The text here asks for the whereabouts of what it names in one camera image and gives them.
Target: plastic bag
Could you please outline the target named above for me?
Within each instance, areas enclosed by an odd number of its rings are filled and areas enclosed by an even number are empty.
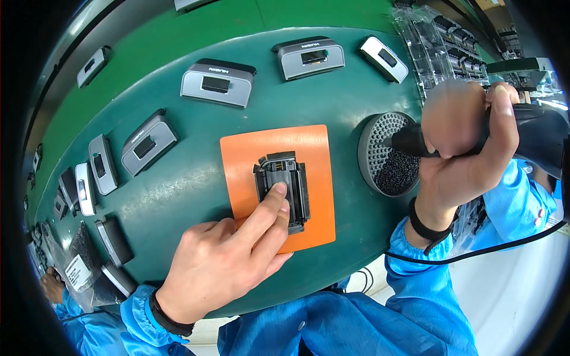
[[[85,313],[92,313],[97,306],[118,304],[123,295],[101,273],[101,262],[94,250],[85,223],[71,240],[68,250],[55,241],[47,222],[42,224],[42,234],[71,297]]]

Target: wrist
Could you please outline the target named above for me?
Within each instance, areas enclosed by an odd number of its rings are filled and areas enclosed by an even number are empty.
[[[171,293],[168,289],[165,289],[164,286],[159,288],[154,294],[154,298],[159,304],[163,314],[172,321],[179,324],[193,324],[206,315],[206,313],[204,313],[199,316],[199,312],[197,312],[197,310],[185,310],[182,305],[179,305],[179,298],[172,297],[175,295],[175,293]]]

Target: white floor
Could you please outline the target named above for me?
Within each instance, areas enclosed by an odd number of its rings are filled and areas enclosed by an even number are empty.
[[[517,249],[450,265],[454,290],[471,322],[480,355],[514,355],[523,346],[556,288],[569,245],[568,236],[555,233]],[[367,268],[374,277],[367,295],[385,304],[394,291],[386,283],[384,256]],[[357,272],[352,275],[347,292],[362,291],[364,287],[365,277]],[[218,356],[218,328],[231,320],[197,322],[188,347],[197,356]]]

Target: green table surface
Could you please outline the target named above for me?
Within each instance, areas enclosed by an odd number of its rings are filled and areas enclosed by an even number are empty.
[[[37,220],[48,219],[65,247],[82,219],[95,236],[94,220],[116,215],[135,253],[124,268],[140,283],[160,281],[166,277],[188,227],[231,216],[219,148],[221,137],[325,124],[331,152],[336,241],[296,252],[278,273],[208,316],[231,316],[286,302],[350,275],[388,248],[390,234],[405,215],[409,200],[387,198],[362,179],[356,150],[363,120],[393,110],[418,120],[421,113],[413,75],[402,84],[388,83],[357,53],[370,34],[406,58],[406,48],[395,35],[359,28],[287,28],[220,42],[156,69],[114,98],[75,137],[47,183]],[[343,46],[346,67],[284,83],[270,48],[316,35],[328,36]],[[247,109],[179,96],[182,74],[200,58],[231,60],[257,68]],[[158,108],[167,110],[166,117],[180,140],[147,171],[133,178],[120,164],[121,149],[127,137]],[[95,216],[79,213],[74,218],[67,214],[62,221],[53,221],[58,175],[68,166],[86,162],[90,140],[101,133],[110,140],[121,186],[106,197],[97,194]],[[101,256],[107,257],[96,239],[95,244]]]

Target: fingernail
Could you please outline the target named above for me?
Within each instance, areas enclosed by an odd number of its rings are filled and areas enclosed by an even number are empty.
[[[278,182],[273,185],[273,188],[282,195],[287,194],[287,184],[285,182]]]
[[[491,107],[495,107],[496,112],[499,114],[514,116],[511,99],[507,90],[502,85],[495,87],[495,97],[493,98]]]
[[[283,203],[281,204],[281,208],[279,208],[279,210],[284,212],[289,212],[289,201],[287,199],[283,201]]]

